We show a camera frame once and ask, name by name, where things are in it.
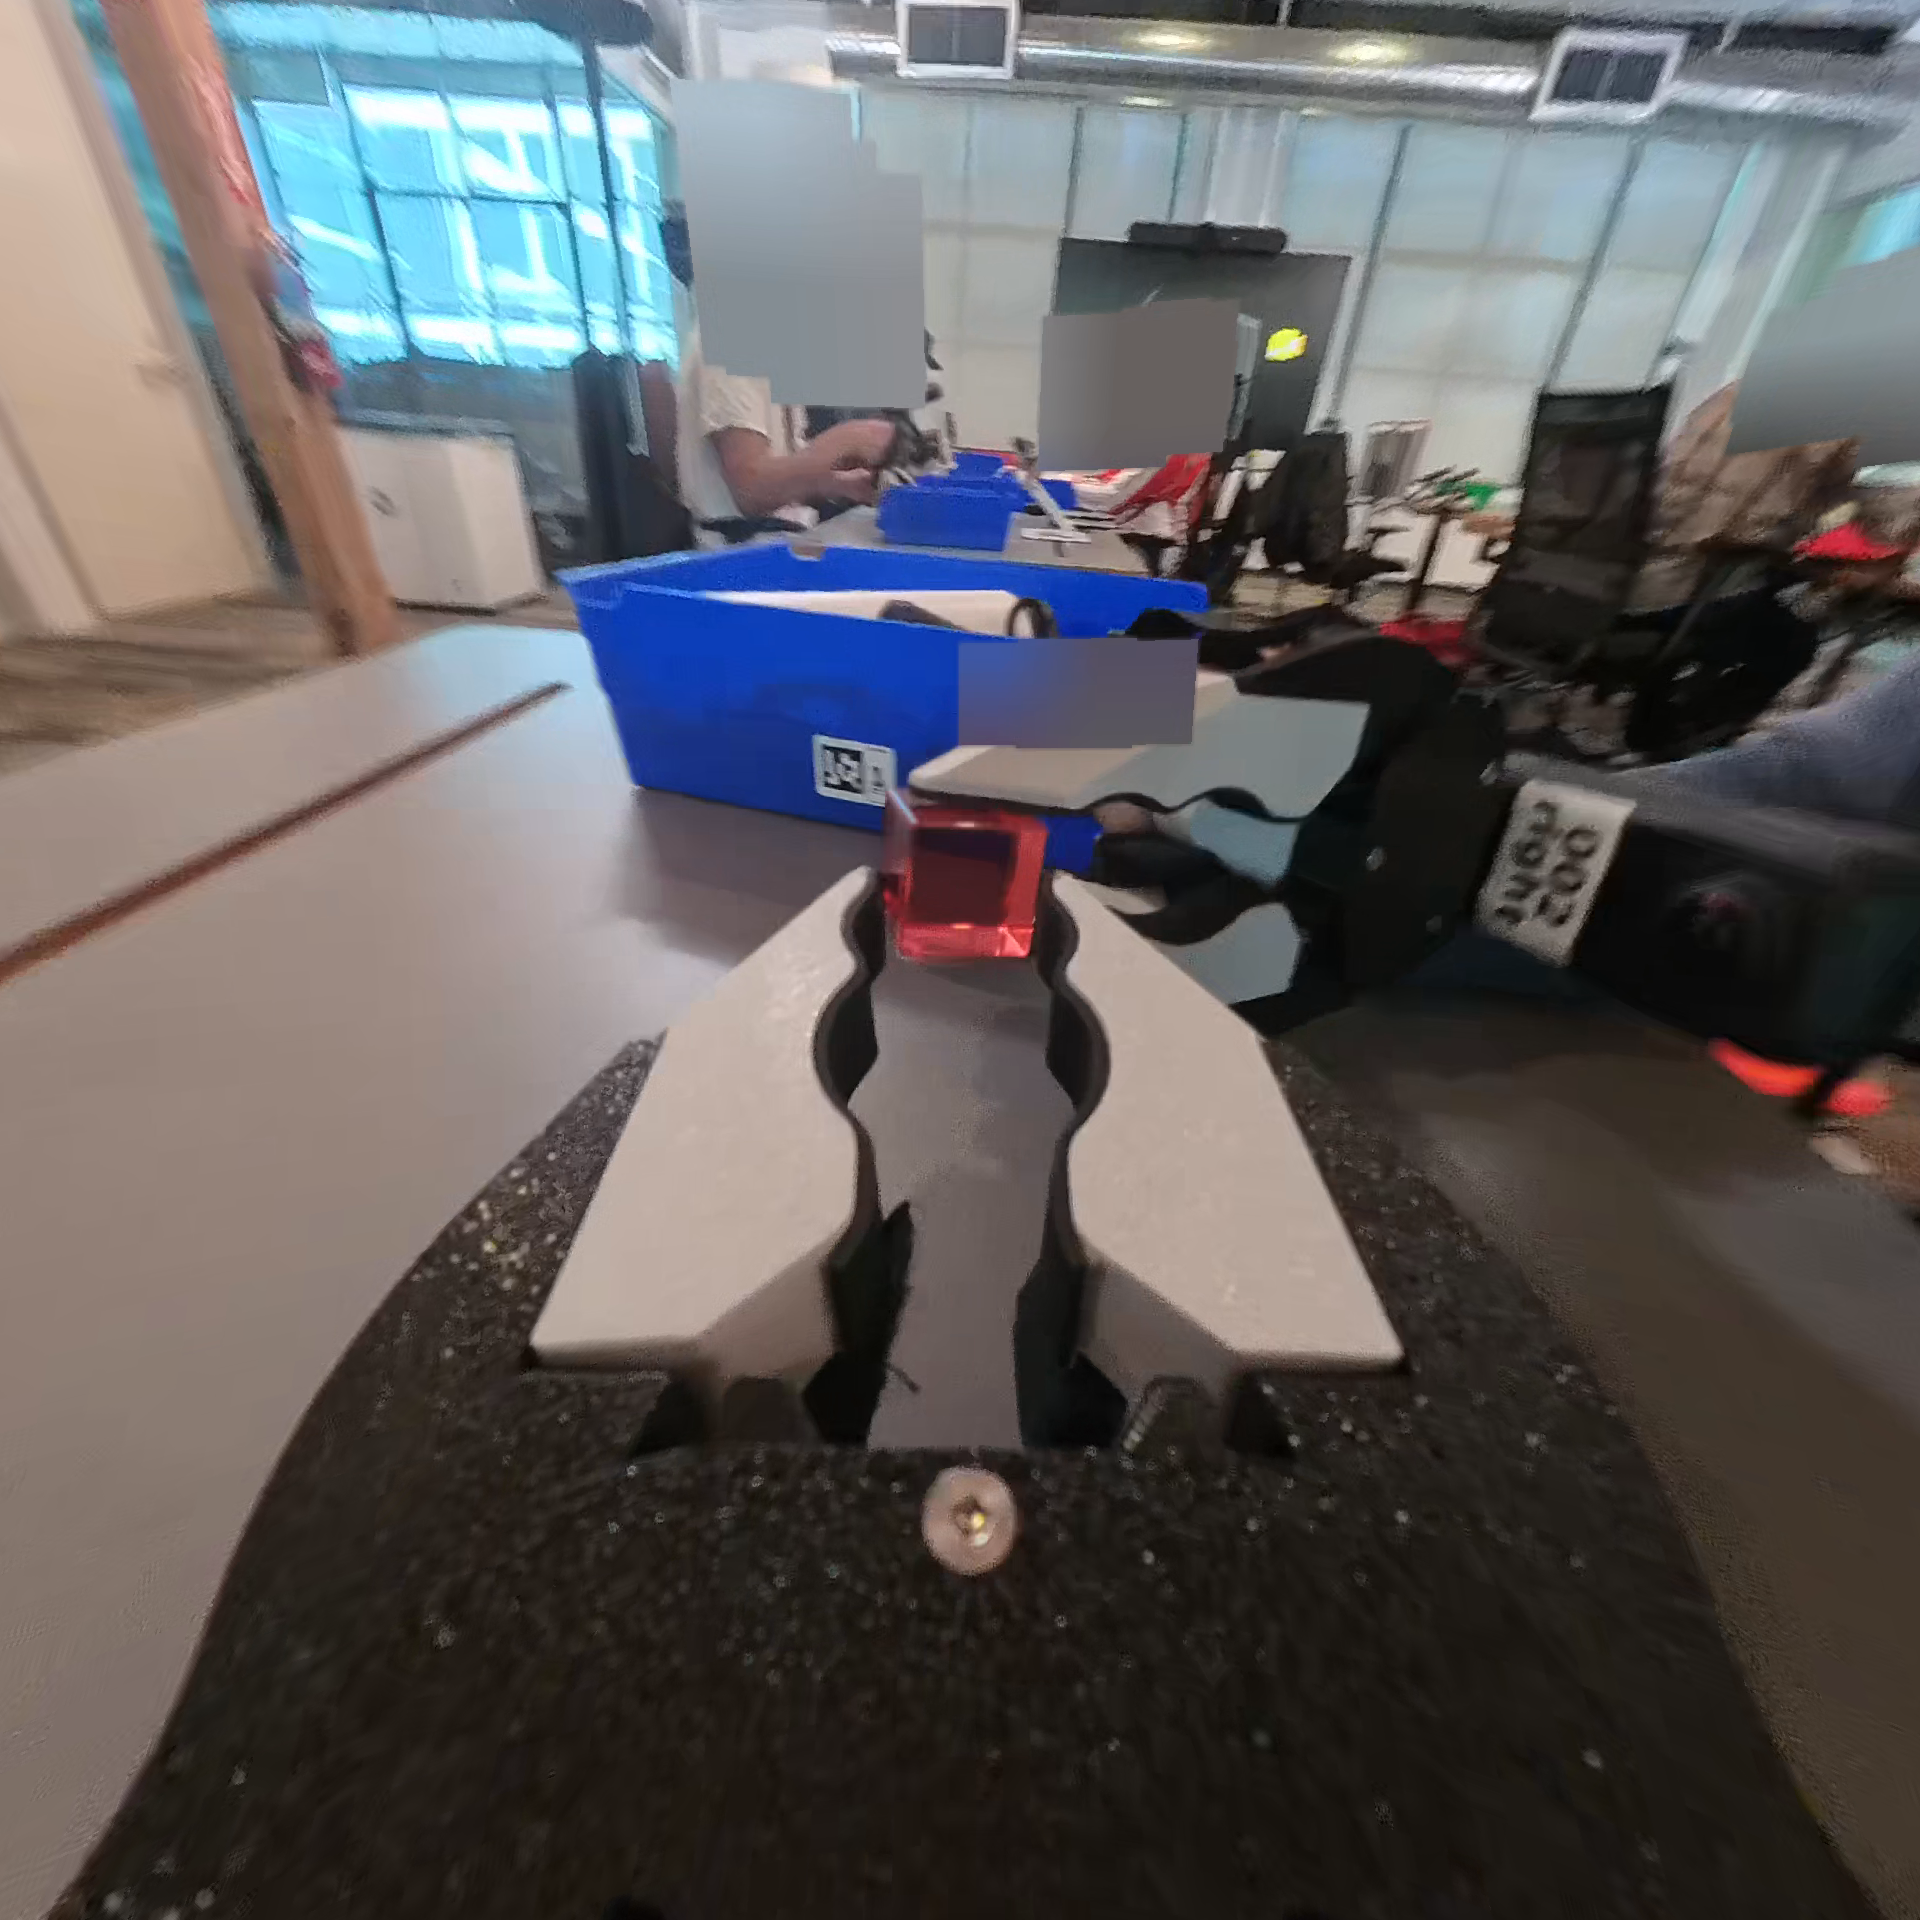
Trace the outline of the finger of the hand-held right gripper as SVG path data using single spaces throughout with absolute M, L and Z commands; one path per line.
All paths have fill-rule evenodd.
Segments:
M 1099 897 L 1194 987 L 1236 1010 L 1293 989 L 1304 929 L 1285 902 L 1293 828 L 1218 853 L 1165 832 L 1102 832 Z
M 1177 813 L 1239 794 L 1262 818 L 1304 818 L 1353 770 L 1364 735 L 1362 702 L 1306 702 L 1194 685 L 1192 735 L 1138 749 L 955 749 L 916 775 L 930 799 L 1005 803 L 1042 813 L 1093 813 L 1141 803 Z

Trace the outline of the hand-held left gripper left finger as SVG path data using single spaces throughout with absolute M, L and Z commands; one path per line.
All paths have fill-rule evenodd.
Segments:
M 543 1370 L 657 1374 L 697 1432 L 866 1447 L 911 1214 L 853 1092 L 874 1066 L 881 880 L 853 868 L 659 1042 L 529 1336 Z

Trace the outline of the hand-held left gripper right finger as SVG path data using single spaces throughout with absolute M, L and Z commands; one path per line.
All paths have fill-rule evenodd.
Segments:
M 1240 1444 L 1263 1377 L 1400 1370 L 1262 1034 L 1078 879 L 1046 885 L 1037 965 L 1072 1117 L 1019 1288 L 1025 1447 L 1107 1447 L 1162 1380 Z

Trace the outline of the red translucent cube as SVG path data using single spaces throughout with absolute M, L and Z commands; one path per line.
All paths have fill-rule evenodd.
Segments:
M 890 789 L 881 897 L 907 963 L 1023 963 L 1038 929 L 1050 825 L 1000 803 Z

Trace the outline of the blue bin with white label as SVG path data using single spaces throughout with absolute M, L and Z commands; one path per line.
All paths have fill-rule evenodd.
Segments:
M 977 635 L 756 618 L 701 595 L 1005 587 L 1088 640 L 1145 609 L 1207 606 L 1203 585 L 1134 571 L 791 543 L 580 565 L 561 585 L 636 787 L 849 828 L 879 828 L 890 787 L 965 741 L 965 647 Z

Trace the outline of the white rounded object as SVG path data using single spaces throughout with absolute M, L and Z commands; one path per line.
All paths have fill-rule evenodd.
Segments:
M 750 609 L 756 618 L 841 618 L 896 621 L 971 635 L 1038 640 L 1055 635 L 1055 609 L 1005 587 L 807 587 L 807 591 L 718 591 L 707 606 Z

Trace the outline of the orange traffic cone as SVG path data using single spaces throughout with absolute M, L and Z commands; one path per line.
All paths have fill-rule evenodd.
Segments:
M 1875 1073 L 1831 1073 L 1754 1054 L 1735 1042 L 1710 1042 L 1708 1057 L 1739 1085 L 1814 1119 L 1868 1119 L 1894 1103 L 1894 1089 Z

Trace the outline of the red white garment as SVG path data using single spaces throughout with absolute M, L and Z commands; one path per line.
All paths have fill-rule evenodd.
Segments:
M 1109 509 L 1117 533 L 1134 538 L 1188 543 L 1211 482 L 1211 455 L 1180 455 L 1157 466 Z

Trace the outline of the black mesh office chair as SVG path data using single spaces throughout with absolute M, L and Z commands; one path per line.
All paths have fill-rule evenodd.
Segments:
M 1568 680 L 1621 623 L 1653 547 L 1672 385 L 1539 395 L 1522 496 L 1477 643 L 1498 668 Z

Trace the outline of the blue plastic bin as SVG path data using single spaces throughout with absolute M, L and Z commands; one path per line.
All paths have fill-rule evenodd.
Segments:
M 991 451 L 956 451 L 951 466 L 916 473 L 879 496 L 879 538 L 896 547 L 1003 554 L 1019 538 L 1016 522 L 1038 520 L 1042 538 L 1052 520 L 1037 487 L 1067 516 L 1078 489 L 1067 477 L 1032 477 Z

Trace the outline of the large black display screen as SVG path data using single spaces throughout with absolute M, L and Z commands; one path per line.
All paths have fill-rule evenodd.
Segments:
M 1058 248 L 1052 309 L 1117 312 L 1149 300 L 1236 300 L 1259 323 L 1243 370 L 1239 448 L 1293 455 L 1311 434 L 1317 385 L 1354 262 L 1296 251 L 1276 227 L 1145 227 Z

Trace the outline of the black chair back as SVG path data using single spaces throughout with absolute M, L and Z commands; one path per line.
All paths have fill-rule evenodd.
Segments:
M 665 363 L 584 348 L 572 363 L 588 561 L 697 547 L 680 492 L 680 382 Z

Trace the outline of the white recycling cabinet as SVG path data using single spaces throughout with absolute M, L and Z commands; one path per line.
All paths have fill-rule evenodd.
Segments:
M 513 438 L 350 420 L 344 451 L 397 605 L 499 615 L 548 591 Z

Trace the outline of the red fire extinguisher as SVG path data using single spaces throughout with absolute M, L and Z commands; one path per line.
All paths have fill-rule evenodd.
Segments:
M 259 298 L 280 348 L 288 377 L 304 395 L 337 395 L 344 370 L 317 316 L 299 253 L 272 233 L 259 251 Z

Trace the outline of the large paned window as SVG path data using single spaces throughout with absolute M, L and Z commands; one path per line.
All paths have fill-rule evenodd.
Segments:
M 269 215 L 348 371 L 680 365 L 664 91 L 465 4 L 211 4 Z

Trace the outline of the white door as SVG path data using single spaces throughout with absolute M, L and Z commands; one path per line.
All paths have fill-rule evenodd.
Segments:
M 4 4 L 4 640 L 269 587 L 69 4 Z

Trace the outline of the large duct vent grille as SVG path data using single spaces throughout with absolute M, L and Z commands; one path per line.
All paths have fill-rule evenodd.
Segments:
M 1536 125 L 1644 125 L 1669 98 L 1691 34 L 1568 26 L 1556 34 L 1528 104 Z

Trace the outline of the small duct vent grille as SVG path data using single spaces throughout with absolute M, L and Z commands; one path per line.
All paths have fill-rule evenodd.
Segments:
M 897 76 L 1008 82 L 1023 4 L 896 4 Z

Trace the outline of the wooden support post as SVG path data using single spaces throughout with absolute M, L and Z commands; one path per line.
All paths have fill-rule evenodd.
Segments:
M 275 233 L 202 4 L 104 4 L 109 34 L 174 203 L 239 413 L 275 492 L 300 585 L 340 657 L 398 643 L 329 395 L 304 395 L 259 298 Z

